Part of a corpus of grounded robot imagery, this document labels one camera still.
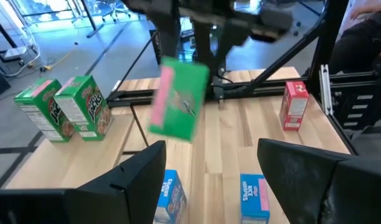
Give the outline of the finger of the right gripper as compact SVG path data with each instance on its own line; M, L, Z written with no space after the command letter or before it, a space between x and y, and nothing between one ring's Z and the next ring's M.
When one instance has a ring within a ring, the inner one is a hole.
M163 56L177 57L180 32L179 16L150 15L149 19L159 31L161 53Z
M244 27L224 27L216 52L216 66L221 65L234 46L244 44L250 31Z

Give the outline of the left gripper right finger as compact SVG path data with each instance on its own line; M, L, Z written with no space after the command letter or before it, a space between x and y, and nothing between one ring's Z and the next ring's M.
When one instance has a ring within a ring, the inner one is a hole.
M257 158L290 223L381 223L381 159L266 138Z

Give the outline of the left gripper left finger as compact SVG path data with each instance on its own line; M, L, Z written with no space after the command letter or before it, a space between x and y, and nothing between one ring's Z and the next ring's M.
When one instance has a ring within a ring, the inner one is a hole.
M156 141L77 188L0 190L0 223L133 223L154 220L166 142Z

